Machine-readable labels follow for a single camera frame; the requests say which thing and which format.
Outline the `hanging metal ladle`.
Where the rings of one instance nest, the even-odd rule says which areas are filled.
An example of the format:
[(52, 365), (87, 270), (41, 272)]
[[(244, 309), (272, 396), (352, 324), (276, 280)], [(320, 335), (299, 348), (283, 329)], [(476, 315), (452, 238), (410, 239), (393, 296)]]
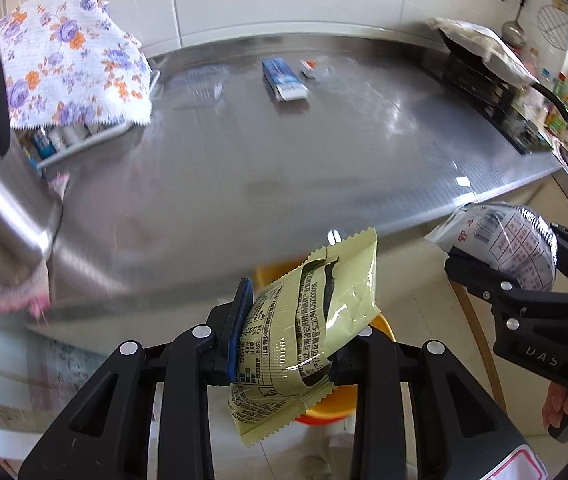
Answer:
[(513, 49), (521, 49), (527, 41), (526, 32), (523, 26), (519, 24), (520, 14), (527, 0), (519, 0), (519, 6), (515, 18), (506, 21), (501, 27), (501, 39)]

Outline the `silver white wrapper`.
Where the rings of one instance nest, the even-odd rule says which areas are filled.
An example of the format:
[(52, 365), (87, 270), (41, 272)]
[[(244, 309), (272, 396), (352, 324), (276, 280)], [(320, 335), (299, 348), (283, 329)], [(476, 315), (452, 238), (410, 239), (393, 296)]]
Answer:
[(467, 204), (426, 235), (447, 254), (459, 249), (533, 292), (556, 278), (557, 238), (540, 214), (507, 203)]

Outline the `floral white cloth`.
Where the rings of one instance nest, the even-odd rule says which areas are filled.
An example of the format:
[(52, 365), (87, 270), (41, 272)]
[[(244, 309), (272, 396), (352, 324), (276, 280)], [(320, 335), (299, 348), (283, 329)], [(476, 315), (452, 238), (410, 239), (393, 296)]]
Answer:
[(0, 19), (8, 116), (15, 130), (147, 125), (150, 66), (102, 0), (27, 0)]

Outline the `pink towel under kettle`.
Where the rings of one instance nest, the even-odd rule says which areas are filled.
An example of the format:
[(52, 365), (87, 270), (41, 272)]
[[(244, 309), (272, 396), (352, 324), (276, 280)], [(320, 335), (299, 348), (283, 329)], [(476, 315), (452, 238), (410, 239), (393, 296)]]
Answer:
[(70, 180), (24, 183), (0, 179), (0, 311), (28, 309), (38, 318), (51, 303), (48, 261), (63, 217)]

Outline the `small orange white box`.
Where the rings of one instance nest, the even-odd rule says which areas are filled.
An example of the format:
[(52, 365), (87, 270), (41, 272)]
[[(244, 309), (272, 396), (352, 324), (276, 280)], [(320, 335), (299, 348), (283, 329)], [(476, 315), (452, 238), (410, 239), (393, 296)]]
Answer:
[(316, 60), (301, 60), (301, 73), (307, 79), (316, 79), (318, 78), (318, 62)]

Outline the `blue toothpaste box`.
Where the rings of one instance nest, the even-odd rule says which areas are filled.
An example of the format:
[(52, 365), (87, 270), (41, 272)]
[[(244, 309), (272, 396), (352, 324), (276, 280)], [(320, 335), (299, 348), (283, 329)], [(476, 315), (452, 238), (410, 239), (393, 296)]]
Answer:
[(261, 61), (261, 66), (278, 102), (308, 99), (309, 89), (282, 58), (267, 58)]

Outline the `clear plastic tray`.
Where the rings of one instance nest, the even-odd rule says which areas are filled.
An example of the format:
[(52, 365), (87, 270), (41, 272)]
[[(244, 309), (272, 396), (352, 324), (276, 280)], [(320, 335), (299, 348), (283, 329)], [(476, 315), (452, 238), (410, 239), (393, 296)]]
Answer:
[(176, 104), (180, 108), (214, 106), (222, 97), (229, 70), (223, 65), (191, 68), (176, 79)]

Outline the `yellow-green snack wrapper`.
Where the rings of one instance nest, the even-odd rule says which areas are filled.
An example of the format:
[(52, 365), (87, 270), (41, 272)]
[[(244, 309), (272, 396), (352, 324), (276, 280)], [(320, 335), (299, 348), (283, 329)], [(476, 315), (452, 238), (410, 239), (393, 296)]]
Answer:
[(366, 229), (315, 250), (256, 296), (228, 401), (244, 445), (269, 437), (333, 392), (332, 355), (380, 314), (376, 253), (377, 234)]

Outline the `white storage tray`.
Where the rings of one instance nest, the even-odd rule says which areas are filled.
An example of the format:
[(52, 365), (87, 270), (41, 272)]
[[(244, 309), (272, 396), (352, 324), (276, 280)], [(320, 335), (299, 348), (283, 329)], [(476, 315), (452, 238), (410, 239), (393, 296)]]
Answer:
[(101, 132), (91, 134), (80, 142), (71, 145), (69, 148), (64, 148), (63, 151), (56, 153), (46, 159), (43, 159), (41, 162), (38, 162), (37, 170), (45, 170), (46, 168), (58, 164), (59, 162), (62, 162), (63, 160), (68, 159), (75, 154), (84, 152), (89, 148), (93, 148), (94, 146), (103, 144), (107, 141), (114, 140), (118, 138), (118, 136), (122, 136), (123, 134), (127, 133), (133, 127), (135, 127), (134, 122), (122, 122), (119, 125), (111, 126)]

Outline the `clear plastic bottle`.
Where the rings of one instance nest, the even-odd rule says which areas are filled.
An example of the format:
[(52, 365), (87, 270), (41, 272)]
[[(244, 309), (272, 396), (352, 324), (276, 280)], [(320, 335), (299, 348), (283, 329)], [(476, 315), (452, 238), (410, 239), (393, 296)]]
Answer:
[(318, 56), (316, 79), (319, 86), (338, 91), (358, 88), (361, 84), (360, 65), (349, 56)]

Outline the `white cloth on stove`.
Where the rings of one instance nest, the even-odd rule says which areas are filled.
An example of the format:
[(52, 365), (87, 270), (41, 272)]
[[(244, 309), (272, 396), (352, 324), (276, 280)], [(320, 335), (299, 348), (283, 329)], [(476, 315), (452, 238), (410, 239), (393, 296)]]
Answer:
[(438, 32), (451, 54), (474, 70), (517, 88), (538, 84), (538, 78), (492, 29), (451, 18), (429, 18), (425, 23)]

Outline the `black gas stove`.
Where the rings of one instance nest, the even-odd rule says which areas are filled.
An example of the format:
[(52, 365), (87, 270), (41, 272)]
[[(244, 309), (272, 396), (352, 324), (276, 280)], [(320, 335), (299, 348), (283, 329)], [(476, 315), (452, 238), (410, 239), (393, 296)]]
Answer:
[(568, 122), (568, 107), (562, 99), (540, 82), (524, 84), (523, 87), (511, 84), (492, 70), (482, 56), (452, 39), (450, 34), (441, 29), (438, 34), (449, 50), (441, 81), (496, 127), (519, 154), (551, 151), (551, 143), (542, 136), (534, 121), (516, 108), (516, 99), (525, 91), (532, 91), (534, 96), (542, 96), (548, 101)]

